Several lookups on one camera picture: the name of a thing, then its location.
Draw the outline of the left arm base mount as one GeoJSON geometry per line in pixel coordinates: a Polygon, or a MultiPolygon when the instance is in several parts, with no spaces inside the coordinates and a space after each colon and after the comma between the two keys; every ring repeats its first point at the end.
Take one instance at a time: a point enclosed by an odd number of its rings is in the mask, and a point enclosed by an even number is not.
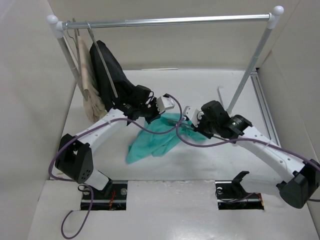
{"type": "MultiPolygon", "coordinates": [[[[78,186],[82,193],[80,209],[88,210],[91,204],[91,192],[88,187],[78,186]]],[[[96,189],[93,190],[92,211],[125,211],[127,208],[128,181],[116,180],[113,182],[108,195],[103,195],[96,189]]]]}

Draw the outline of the metal clothes hanger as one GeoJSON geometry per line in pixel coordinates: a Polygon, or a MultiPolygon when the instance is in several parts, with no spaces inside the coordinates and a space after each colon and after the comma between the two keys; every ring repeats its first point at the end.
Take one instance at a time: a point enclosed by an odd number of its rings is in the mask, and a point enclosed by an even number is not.
{"type": "MultiPolygon", "coordinates": [[[[168,119],[167,120],[167,123],[171,126],[174,126],[175,124],[177,124],[178,122],[176,120],[173,120],[173,119],[168,119]]],[[[187,123],[181,123],[180,128],[183,128],[183,129],[187,129],[187,130],[194,130],[193,127],[190,125],[190,124],[187,124],[187,123]]],[[[222,141],[226,141],[226,139],[222,138],[222,137],[219,137],[217,135],[212,135],[211,136],[212,138],[215,138],[215,139],[218,139],[218,140],[222,140],[222,141]]]]}

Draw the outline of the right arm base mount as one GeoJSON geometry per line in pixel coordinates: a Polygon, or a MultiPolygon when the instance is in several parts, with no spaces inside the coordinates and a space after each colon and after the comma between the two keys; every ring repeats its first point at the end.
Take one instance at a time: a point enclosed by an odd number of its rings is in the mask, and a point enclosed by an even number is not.
{"type": "Polygon", "coordinates": [[[265,210],[262,195],[247,192],[241,185],[249,171],[241,171],[231,180],[215,181],[215,197],[218,210],[265,210]]]}

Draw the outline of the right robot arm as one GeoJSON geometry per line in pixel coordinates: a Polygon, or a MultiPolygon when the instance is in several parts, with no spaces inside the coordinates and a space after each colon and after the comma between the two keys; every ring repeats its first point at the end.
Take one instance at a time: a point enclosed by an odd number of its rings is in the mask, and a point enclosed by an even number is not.
{"type": "Polygon", "coordinates": [[[207,138],[218,135],[254,154],[282,179],[277,184],[280,197],[290,206],[301,209],[320,186],[320,164],[286,150],[265,137],[245,117],[229,116],[219,101],[212,100],[201,109],[187,107],[185,116],[196,132],[207,138]]]}

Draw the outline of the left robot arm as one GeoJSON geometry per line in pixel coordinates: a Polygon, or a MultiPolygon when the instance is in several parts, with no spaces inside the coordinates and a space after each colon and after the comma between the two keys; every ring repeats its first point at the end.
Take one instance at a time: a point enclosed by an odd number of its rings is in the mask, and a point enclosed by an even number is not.
{"type": "Polygon", "coordinates": [[[72,136],[64,135],[59,149],[49,165],[48,172],[53,168],[68,176],[69,182],[84,184],[94,188],[100,198],[111,194],[112,180],[94,166],[93,153],[117,131],[140,117],[148,123],[158,119],[162,108],[158,108],[159,99],[154,93],[142,85],[116,86],[117,95],[112,90],[104,90],[102,102],[106,115],[86,130],[72,136]]]}

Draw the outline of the teal t shirt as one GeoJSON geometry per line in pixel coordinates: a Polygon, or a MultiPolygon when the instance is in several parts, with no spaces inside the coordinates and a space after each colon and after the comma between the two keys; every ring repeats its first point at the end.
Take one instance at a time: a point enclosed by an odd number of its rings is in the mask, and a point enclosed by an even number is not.
{"type": "Polygon", "coordinates": [[[128,146],[126,163],[133,164],[139,160],[153,157],[163,157],[181,140],[174,129],[175,122],[180,119],[179,113],[165,113],[159,119],[144,125],[145,129],[152,132],[166,132],[166,134],[152,134],[141,130],[135,140],[128,146]]]}

